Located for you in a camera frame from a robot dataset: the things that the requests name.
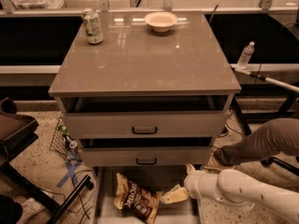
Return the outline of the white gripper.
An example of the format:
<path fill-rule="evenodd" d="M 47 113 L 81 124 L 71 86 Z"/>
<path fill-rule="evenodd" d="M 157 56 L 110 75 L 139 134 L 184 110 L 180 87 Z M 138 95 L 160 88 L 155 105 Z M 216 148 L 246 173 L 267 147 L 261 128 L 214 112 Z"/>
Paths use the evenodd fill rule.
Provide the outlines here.
<path fill-rule="evenodd" d="M 194 166 L 190 163 L 187 163 L 185 167 L 188 174 L 184 179 L 184 187 L 177 184 L 163 194 L 161 197 L 161 202 L 163 204 L 184 202 L 189 196 L 196 200 L 199 200 L 202 197 L 199 189 L 199 181 L 205 172 L 195 170 Z"/>

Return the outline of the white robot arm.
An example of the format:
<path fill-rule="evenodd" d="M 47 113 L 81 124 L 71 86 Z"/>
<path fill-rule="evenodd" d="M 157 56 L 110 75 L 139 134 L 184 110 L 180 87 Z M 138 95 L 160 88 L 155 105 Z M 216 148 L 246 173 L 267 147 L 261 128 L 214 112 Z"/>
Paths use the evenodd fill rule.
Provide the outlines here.
<path fill-rule="evenodd" d="M 180 203 L 188 198 L 210 198 L 235 210 L 249 211 L 254 204 L 272 210 L 293 224 L 299 224 L 299 193 L 268 185 L 236 169 L 219 173 L 196 170 L 186 165 L 184 185 L 175 185 L 161 197 L 164 204 Z"/>

